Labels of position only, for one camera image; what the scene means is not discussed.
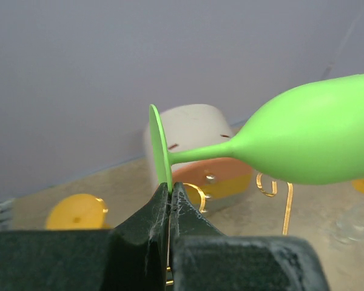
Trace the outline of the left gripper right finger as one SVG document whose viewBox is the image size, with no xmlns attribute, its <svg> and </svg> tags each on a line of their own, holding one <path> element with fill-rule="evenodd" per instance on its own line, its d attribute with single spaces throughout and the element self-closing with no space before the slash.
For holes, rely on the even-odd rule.
<svg viewBox="0 0 364 291">
<path fill-rule="evenodd" d="M 190 202 L 181 182 L 174 184 L 170 209 L 170 239 L 181 236 L 224 236 Z"/>
</svg>

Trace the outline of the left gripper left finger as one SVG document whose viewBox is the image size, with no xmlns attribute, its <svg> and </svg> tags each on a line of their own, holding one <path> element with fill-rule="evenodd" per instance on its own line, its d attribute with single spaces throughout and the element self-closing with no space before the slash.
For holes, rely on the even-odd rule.
<svg viewBox="0 0 364 291">
<path fill-rule="evenodd" d="M 109 235 L 109 290 L 165 290 L 170 197 L 162 183 Z"/>
</svg>

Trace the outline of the green wine glass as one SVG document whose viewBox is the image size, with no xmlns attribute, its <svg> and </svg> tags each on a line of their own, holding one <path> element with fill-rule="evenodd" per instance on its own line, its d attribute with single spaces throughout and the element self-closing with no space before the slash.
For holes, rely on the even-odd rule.
<svg viewBox="0 0 364 291">
<path fill-rule="evenodd" d="M 272 98 L 231 138 L 231 157 L 294 184 L 364 178 L 364 74 Z"/>
</svg>

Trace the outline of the clear wine glass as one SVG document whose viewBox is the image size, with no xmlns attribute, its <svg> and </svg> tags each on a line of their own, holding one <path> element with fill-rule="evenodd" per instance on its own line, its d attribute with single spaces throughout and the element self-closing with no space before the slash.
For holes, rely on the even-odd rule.
<svg viewBox="0 0 364 291">
<path fill-rule="evenodd" d="M 344 244 L 364 240 L 364 202 L 343 212 L 332 224 L 330 234 Z"/>
</svg>

